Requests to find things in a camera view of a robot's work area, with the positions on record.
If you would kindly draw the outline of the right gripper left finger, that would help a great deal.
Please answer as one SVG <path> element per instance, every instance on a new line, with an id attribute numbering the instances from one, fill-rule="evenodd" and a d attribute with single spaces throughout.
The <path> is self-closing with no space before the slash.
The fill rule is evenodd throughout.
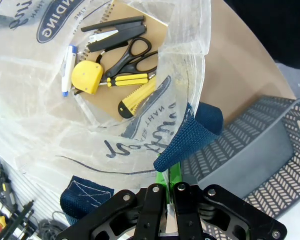
<path id="1" fill-rule="evenodd" d="M 136 240 L 158 238 L 169 187 L 162 154 L 57 157 L 89 170 L 87 178 L 73 176 L 61 195 L 70 226 L 59 240 L 116 240 L 130 229 Z"/>

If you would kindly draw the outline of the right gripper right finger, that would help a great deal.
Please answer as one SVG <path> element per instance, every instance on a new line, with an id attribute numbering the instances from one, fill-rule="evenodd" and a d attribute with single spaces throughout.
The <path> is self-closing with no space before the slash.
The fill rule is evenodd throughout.
<path id="1" fill-rule="evenodd" d="M 204 189 L 183 180 L 180 163 L 168 170 L 181 240 L 283 240 L 287 228 L 217 184 Z"/>

